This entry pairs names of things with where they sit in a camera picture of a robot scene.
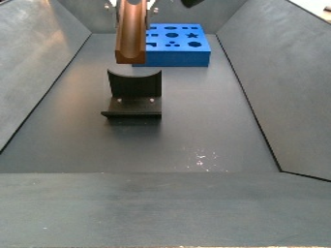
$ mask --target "gray metal surface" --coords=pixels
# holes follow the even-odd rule
[[[59,0],[93,33],[115,33],[111,12],[104,0]],[[187,9],[182,1],[160,0],[155,7],[159,15],[151,19],[159,23],[200,23],[206,33],[215,34],[247,0],[207,0]]]
[[[278,171],[216,36],[208,68],[115,63],[115,35],[92,35],[0,156],[1,172]],[[107,69],[163,70],[163,118],[108,122]]]
[[[111,11],[107,11],[105,0],[57,0],[92,33],[115,33]]]
[[[331,26],[250,0],[218,33],[284,171],[331,179]]]
[[[3,247],[330,246],[331,184],[283,173],[1,174]]]
[[[0,8],[0,150],[91,32],[56,0]]]

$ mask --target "circular hole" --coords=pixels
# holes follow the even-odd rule
[[[188,45],[190,45],[191,47],[202,47],[202,44],[198,43],[198,42],[191,42],[191,43],[188,43]]]
[[[170,37],[170,38],[176,38],[176,37],[179,37],[179,34],[176,34],[176,33],[168,33],[166,36]]]

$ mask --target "copper cylinder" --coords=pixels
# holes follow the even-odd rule
[[[145,62],[145,0],[120,2],[115,57],[117,64]]]

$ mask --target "blue shape sorter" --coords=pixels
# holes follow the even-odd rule
[[[200,24],[152,23],[145,63],[135,67],[208,67],[211,48]]]

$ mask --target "black bracket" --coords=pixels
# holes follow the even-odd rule
[[[162,71],[145,77],[108,73],[111,101],[101,115],[112,117],[162,117]]]

